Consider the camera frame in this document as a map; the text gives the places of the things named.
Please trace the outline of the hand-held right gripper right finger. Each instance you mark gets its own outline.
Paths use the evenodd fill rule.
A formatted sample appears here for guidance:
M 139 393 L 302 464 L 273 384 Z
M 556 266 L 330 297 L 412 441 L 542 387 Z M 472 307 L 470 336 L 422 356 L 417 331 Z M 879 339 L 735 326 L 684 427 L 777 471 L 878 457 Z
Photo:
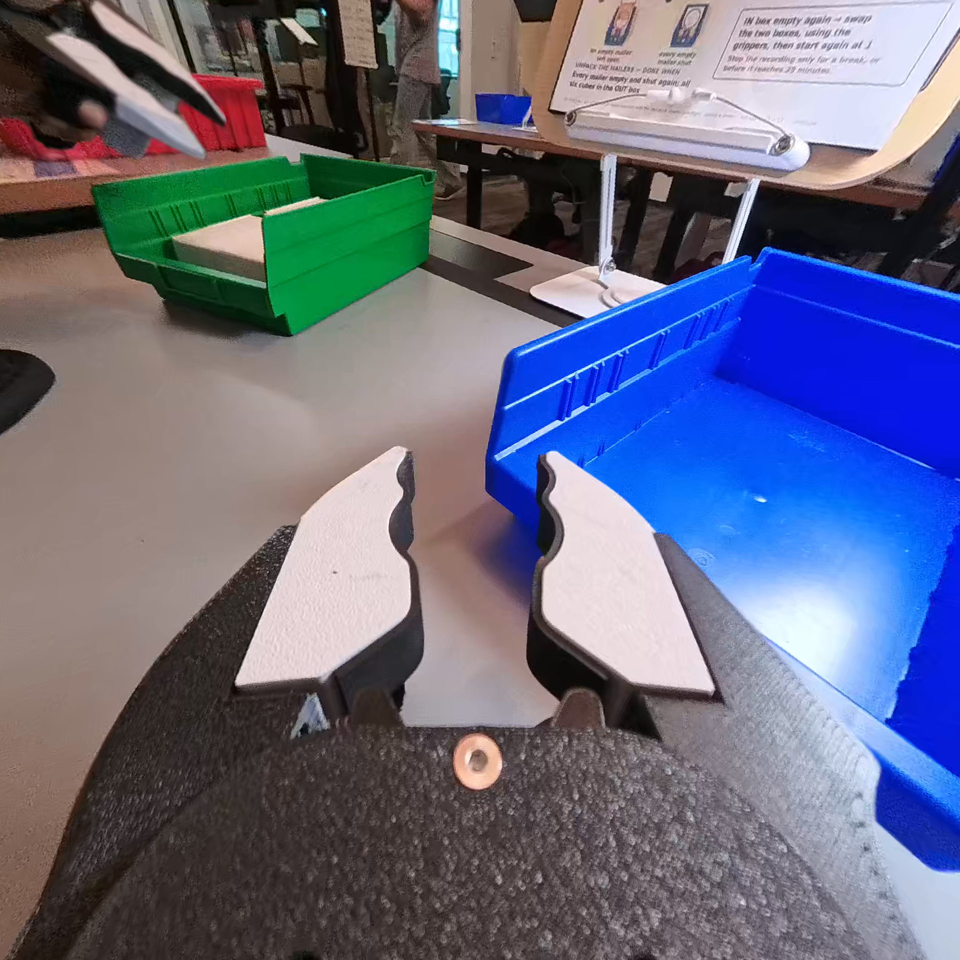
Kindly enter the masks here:
M 653 527 L 557 451 L 538 458 L 527 664 L 554 697 L 713 700 L 716 682 Z

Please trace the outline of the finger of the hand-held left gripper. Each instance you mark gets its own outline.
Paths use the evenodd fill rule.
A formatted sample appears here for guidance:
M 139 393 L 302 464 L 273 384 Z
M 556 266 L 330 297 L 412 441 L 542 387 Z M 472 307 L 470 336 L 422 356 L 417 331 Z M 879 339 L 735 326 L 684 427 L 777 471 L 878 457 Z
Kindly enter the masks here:
M 149 91 L 125 75 L 95 44 L 61 30 L 45 40 L 48 57 L 74 77 L 106 92 L 112 105 L 101 133 L 110 149 L 130 159 L 145 156 L 158 140 L 197 160 L 206 151 L 177 108 L 178 101 L 166 93 Z
M 186 104 L 217 126 L 222 109 L 178 59 L 110 2 L 88 3 L 90 36 L 127 78 L 157 97 Z

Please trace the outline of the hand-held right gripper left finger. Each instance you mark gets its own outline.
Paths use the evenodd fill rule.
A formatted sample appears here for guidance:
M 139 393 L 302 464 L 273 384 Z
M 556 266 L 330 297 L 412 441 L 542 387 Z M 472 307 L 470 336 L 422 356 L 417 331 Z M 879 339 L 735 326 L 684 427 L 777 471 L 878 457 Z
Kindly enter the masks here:
M 234 679 L 243 693 L 395 693 L 425 647 L 414 540 L 414 458 L 393 447 L 302 515 Z

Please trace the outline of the green plastic bin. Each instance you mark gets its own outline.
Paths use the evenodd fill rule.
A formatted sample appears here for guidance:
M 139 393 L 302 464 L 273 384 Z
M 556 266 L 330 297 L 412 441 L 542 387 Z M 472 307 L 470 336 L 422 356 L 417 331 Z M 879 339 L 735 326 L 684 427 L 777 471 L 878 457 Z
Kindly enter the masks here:
M 162 299 L 292 336 L 406 275 L 429 256 L 434 170 L 304 153 L 93 186 L 123 274 Z M 315 207 L 262 217 L 308 197 Z M 266 281 L 180 262 L 171 238 L 263 218 Z

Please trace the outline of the grey desk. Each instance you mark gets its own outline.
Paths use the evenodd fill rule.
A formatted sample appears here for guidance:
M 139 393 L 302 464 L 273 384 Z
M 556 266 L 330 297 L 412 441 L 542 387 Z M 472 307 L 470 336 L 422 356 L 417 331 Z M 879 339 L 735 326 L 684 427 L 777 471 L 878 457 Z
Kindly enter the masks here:
M 2 264 L 56 366 L 2 440 L 2 839 L 29 774 L 66 792 L 12 958 L 925 957 L 849 712 L 643 514 L 716 697 L 532 674 L 537 498 L 486 458 L 506 356 L 564 328 L 418 269 L 287 340 L 78 240 Z M 301 517 L 392 448 L 419 665 L 239 692 Z

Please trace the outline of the person's left hand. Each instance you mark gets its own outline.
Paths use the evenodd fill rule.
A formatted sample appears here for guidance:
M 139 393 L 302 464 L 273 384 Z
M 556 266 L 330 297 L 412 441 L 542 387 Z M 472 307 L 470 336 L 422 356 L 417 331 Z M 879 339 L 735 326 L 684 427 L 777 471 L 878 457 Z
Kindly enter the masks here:
M 45 147 L 66 150 L 99 136 L 111 118 L 110 106 L 105 91 L 2 31 L 2 118 L 27 124 Z

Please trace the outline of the red plastic crate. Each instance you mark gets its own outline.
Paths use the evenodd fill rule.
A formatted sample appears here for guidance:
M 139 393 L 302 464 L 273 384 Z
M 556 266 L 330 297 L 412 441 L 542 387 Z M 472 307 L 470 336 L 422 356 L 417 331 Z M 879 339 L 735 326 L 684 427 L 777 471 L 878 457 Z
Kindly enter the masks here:
M 258 149 L 266 146 L 258 90 L 263 90 L 259 78 L 194 75 L 224 116 L 218 125 L 196 109 L 182 104 L 179 112 L 207 152 Z M 114 160 L 121 157 L 101 138 L 80 143 L 66 150 L 42 145 L 30 126 L 17 119 L 1 122 L 2 156 L 36 162 L 74 162 Z

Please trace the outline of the wooden table under crate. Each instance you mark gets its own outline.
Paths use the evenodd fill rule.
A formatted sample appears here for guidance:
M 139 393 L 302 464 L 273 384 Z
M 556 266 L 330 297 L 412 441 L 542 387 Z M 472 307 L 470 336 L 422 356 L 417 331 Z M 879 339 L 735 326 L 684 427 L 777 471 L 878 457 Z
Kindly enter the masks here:
M 204 167 L 253 162 L 271 157 L 267 148 L 214 151 L 202 160 L 181 153 L 146 155 L 141 159 L 41 162 L 2 154 L 1 214 L 86 208 L 92 188 L 101 184 L 165 175 Z

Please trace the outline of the white paper sign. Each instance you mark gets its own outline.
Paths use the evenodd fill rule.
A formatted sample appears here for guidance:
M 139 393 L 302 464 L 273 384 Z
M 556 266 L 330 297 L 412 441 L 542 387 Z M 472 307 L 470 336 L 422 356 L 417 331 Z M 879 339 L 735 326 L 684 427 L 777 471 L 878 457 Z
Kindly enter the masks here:
M 343 61 L 348 66 L 378 68 L 377 30 L 371 1 L 337 1 Z

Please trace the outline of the small blue plastic bin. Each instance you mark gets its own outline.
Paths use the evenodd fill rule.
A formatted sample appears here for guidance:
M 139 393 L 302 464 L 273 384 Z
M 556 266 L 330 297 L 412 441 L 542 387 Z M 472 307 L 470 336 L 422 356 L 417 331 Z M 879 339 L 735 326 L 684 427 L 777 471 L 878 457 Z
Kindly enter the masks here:
M 507 93 L 476 93 L 476 120 L 482 124 L 524 128 L 531 123 L 532 98 Z

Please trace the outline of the wooden board document stand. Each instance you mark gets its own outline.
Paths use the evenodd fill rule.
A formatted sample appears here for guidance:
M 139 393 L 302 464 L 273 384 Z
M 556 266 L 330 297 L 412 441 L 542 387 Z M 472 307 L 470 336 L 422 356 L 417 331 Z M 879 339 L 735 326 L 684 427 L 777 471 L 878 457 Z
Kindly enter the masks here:
M 576 146 L 601 154 L 596 265 L 534 288 L 534 296 L 579 318 L 645 298 L 663 285 L 618 270 L 613 244 L 618 160 L 636 159 L 655 170 L 709 174 L 746 183 L 733 219 L 723 263 L 737 254 L 761 185 L 786 179 L 816 190 L 867 183 L 907 161 L 949 120 L 958 103 L 958 32 L 936 71 L 879 150 L 809 144 L 774 127 L 715 129 L 617 118 L 593 108 L 553 112 L 551 95 L 583 2 L 557 2 L 540 57 L 533 95 L 534 125 L 554 146 Z

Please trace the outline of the printed instruction sheet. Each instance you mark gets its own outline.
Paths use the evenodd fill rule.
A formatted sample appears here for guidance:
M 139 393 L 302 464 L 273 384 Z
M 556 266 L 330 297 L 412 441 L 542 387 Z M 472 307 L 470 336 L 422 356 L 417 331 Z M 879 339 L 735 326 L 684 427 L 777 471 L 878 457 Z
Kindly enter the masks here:
M 582 2 L 549 108 L 875 152 L 958 33 L 958 2 Z

